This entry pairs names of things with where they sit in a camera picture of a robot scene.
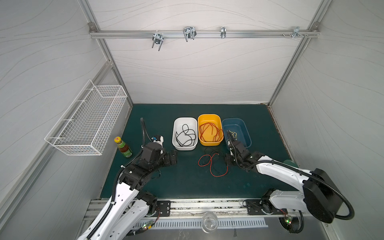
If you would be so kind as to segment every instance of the plastic bin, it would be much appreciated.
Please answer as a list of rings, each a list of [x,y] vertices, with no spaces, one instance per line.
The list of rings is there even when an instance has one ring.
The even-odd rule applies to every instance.
[[[222,137],[223,136],[223,128],[221,126],[221,119],[218,115],[216,115],[216,114],[202,114],[198,117],[197,122],[199,124],[199,140],[203,146],[217,146],[221,143],[221,141],[223,141],[223,137]],[[214,129],[213,134],[212,134],[211,127],[207,131],[205,131],[203,134],[203,138],[208,142],[201,140],[201,138],[200,138],[200,126],[206,122],[214,123],[216,125],[216,127],[219,129],[219,134],[220,134],[220,138],[221,138],[220,141],[213,142],[213,138],[214,138],[215,134],[217,133],[217,130]]]
[[[228,146],[227,130],[237,133],[237,140],[242,142],[246,148],[252,145],[251,137],[249,136],[248,129],[245,122],[240,118],[226,118],[222,121],[225,142]]]
[[[173,134],[172,134],[172,144],[175,146],[177,150],[180,151],[190,151],[195,149],[197,145],[197,121],[194,118],[177,118],[173,123]]]

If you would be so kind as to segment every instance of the blue plastic bin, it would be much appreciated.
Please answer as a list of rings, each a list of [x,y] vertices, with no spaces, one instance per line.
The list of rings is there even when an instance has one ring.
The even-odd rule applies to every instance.
[[[242,142],[246,148],[252,145],[251,137],[249,136],[248,129],[245,122],[240,118],[226,118],[222,122],[225,142],[228,147],[227,130],[237,133],[237,140]]]

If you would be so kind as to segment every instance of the wire mesh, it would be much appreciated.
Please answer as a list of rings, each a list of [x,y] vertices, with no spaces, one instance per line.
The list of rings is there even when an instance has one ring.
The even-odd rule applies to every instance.
[[[101,155],[127,98],[122,86],[94,86],[52,144],[67,155]]]

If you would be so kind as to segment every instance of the white wire basket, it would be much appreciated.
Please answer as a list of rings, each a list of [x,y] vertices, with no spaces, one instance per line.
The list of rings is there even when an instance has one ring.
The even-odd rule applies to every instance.
[[[92,88],[86,88],[89,85],[45,137],[49,144],[67,155],[101,155],[127,98],[121,85],[95,86],[92,83]],[[81,94],[85,97],[78,100]],[[78,106],[71,113],[75,104]]]

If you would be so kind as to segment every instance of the robotic arm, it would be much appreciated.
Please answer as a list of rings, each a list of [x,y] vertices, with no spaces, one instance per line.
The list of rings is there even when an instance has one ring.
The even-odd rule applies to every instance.
[[[143,186],[151,179],[152,173],[160,167],[177,164],[177,151],[166,152],[162,147],[163,137],[154,135],[149,138],[144,120],[141,118],[143,136],[142,150],[116,175],[112,196],[99,215],[78,240],[121,240],[130,233],[132,227],[147,214],[153,215],[156,210],[157,197],[143,192]],[[145,145],[145,136],[151,142]],[[125,212],[130,202],[137,198],[129,211]],[[151,228],[149,222],[137,233]]]
[[[266,214],[276,209],[295,209],[311,213],[318,220],[331,223],[334,218],[349,220],[354,217],[354,210],[349,201],[340,193],[333,181],[321,169],[314,171],[299,169],[274,161],[259,152],[250,153],[240,141],[234,141],[230,133],[231,154],[226,154],[229,165],[261,174],[269,175],[285,182],[298,191],[280,191],[270,189],[261,199],[260,208]],[[347,216],[337,215],[342,203],[349,209]]]

